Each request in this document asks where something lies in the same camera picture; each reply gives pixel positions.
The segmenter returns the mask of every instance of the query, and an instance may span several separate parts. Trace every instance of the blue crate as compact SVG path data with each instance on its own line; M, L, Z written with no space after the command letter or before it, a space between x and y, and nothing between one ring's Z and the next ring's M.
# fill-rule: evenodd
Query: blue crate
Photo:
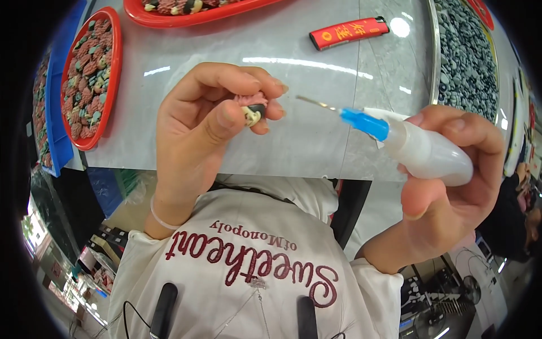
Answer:
M60 176L60 169L73 158L72 143L62 122L60 87L62 86L64 64L86 4L86 0L79 0L74 5L59 26L51 45L45 83L45 122L53 166L51 168L43 167L43 170L55 177Z

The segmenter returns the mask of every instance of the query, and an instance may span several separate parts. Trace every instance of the bracelet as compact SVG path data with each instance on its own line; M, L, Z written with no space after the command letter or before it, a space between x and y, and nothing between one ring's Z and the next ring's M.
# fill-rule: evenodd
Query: bracelet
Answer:
M157 215L156 213L154 212L154 194L152 195L152 198L151 198L151 213L152 213L152 216L154 216L154 219L156 221L158 221L158 223L162 226L164 226L165 228L168 228L168 229L171 229L173 231L176 231L179 229L180 226L172 226L168 223L165 223L164 221L162 221Z

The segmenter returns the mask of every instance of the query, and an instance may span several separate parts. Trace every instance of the glue bottle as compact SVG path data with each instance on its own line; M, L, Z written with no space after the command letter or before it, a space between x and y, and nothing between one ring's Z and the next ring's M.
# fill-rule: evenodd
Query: glue bottle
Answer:
M408 121L386 122L352 108L343 108L340 115L355 129L383 142L389 155L417 178L440 178L446 186L461 186L472 179L470 157L440 133Z

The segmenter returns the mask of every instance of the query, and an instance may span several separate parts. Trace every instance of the silver chain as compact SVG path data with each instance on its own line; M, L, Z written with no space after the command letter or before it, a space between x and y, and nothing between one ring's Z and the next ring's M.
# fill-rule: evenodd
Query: silver chain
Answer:
M266 325L266 331L267 331L267 339L271 339L271 336L269 335L269 328L267 327L267 320L266 320L266 314L265 312L263 311L263 301L262 301L262 294L260 294L260 288L262 289L266 289L266 286L265 286L265 283L264 281L261 279L261 278L253 278L252 281L250 282L250 287L254 287L256 288L256 290L254 290L254 292L252 292L252 294L250 295L250 297L248 297L248 299L243 303L243 305L241 306L241 308L235 312L235 314L233 315L233 317L229 318L228 322L226 323L226 325L224 325L224 327L222 327L222 329L220 330L220 332L217 333L217 335L213 338L213 339L217 339L218 336L220 335L220 333L222 333L222 331L224 331L226 329L226 327L228 327L228 325L231 323L231 321L239 314L239 312L241 312L241 310L243 309L243 307L249 302L249 300L252 299L252 297L254 297L254 294L258 293L258 300L260 301L260 308L262 309L262 315L263 315L263 322L264 324Z

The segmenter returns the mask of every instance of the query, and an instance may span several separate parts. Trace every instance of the gray table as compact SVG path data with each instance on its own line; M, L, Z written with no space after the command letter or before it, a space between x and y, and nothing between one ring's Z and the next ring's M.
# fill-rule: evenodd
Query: gray table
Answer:
M429 103L432 36L427 0L284 0L197 26L149 29L117 9L124 56L117 100L90 167L156 169L155 123L166 93L202 61L265 68L290 87L279 99L288 115L270 133L234 138L220 169L229 174L404 180L384 149L332 112L295 100L305 95L337 106L376 107L413 115ZM389 34L324 52L308 32L384 16Z

